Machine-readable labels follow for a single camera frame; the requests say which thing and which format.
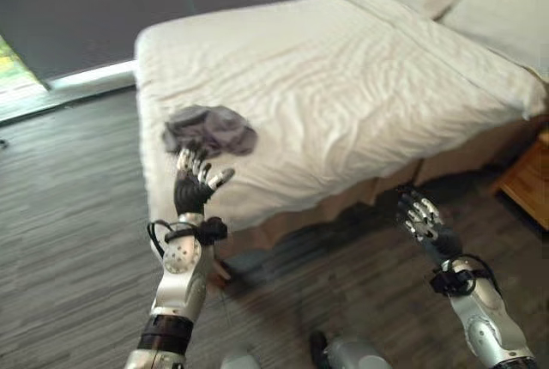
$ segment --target gray cloth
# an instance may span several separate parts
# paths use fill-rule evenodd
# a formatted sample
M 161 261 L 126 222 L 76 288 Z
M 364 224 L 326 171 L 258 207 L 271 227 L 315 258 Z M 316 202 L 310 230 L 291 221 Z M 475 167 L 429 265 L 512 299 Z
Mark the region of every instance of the gray cloth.
M 257 133 L 238 113 L 224 106 L 190 106 L 174 113 L 162 134 L 166 151 L 178 153 L 189 142 L 201 143 L 207 157 L 222 152 L 249 154 L 257 143 Z

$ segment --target white bedsheet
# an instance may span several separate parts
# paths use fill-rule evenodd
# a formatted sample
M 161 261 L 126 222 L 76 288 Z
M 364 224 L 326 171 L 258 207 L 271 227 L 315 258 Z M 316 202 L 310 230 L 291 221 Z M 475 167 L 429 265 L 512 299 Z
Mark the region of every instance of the white bedsheet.
M 297 0 L 169 21 L 136 42 L 150 216 L 176 219 L 164 121 L 232 108 L 259 135 L 222 155 L 236 176 L 207 206 L 232 231 L 313 207 L 367 178 L 543 110 L 525 70 L 392 0 Z

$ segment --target gray wood-look floor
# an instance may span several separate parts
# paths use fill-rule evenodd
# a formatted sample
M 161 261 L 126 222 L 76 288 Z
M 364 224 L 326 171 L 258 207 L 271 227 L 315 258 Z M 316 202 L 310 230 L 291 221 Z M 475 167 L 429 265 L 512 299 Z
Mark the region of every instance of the gray wood-look floor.
M 118 94 L 0 129 L 0 367 L 122 367 L 160 279 L 148 248 L 135 94 Z M 549 280 L 544 244 L 486 193 L 486 175 L 427 191 L 494 268 L 511 316 L 543 353 Z M 310 330 L 368 336 L 396 368 L 480 367 L 431 265 L 392 224 L 394 194 L 308 227 L 213 292 L 196 325 L 189 368 L 216 368 L 239 343 L 265 368 L 311 367 Z

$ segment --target beige bed skirt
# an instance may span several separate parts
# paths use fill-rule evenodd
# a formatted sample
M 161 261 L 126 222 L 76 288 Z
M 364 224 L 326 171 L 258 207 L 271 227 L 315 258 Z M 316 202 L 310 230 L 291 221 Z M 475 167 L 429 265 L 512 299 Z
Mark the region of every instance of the beige bed skirt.
M 427 180 L 448 174 L 478 170 L 489 163 L 505 162 L 532 139 L 547 115 L 529 121 L 518 121 L 485 131 L 459 148 L 437 154 L 428 159 L 409 163 L 388 178 L 370 178 L 322 200 L 316 207 L 300 212 L 279 213 L 257 227 L 230 233 L 219 244 L 221 259 L 255 249 L 269 250 L 286 234 L 301 227 L 332 221 L 344 209 L 355 203 L 373 205 L 376 196 L 397 185 L 422 185 Z

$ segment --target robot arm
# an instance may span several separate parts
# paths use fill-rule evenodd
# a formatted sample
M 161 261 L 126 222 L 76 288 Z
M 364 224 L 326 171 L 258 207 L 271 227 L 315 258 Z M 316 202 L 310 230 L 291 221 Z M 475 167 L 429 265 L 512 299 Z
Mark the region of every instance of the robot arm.
M 208 180 L 211 165 L 202 166 L 205 155 L 196 144 L 182 150 L 174 188 L 178 221 L 156 221 L 148 226 L 151 246 L 164 275 L 147 325 L 125 369 L 184 368 L 192 330 L 206 299 L 207 277 L 214 264 L 213 244 L 227 234 L 221 219 L 204 220 L 204 204 L 234 174 L 226 169 Z M 165 228 L 163 243 L 157 236 L 158 225 Z
M 437 265 L 431 285 L 449 297 L 475 356 L 488 368 L 537 368 L 524 334 L 505 310 L 490 268 L 462 252 L 457 234 L 444 225 L 435 205 L 416 191 L 403 194 L 398 207 L 401 224 Z M 484 268 L 474 269 L 468 259 Z

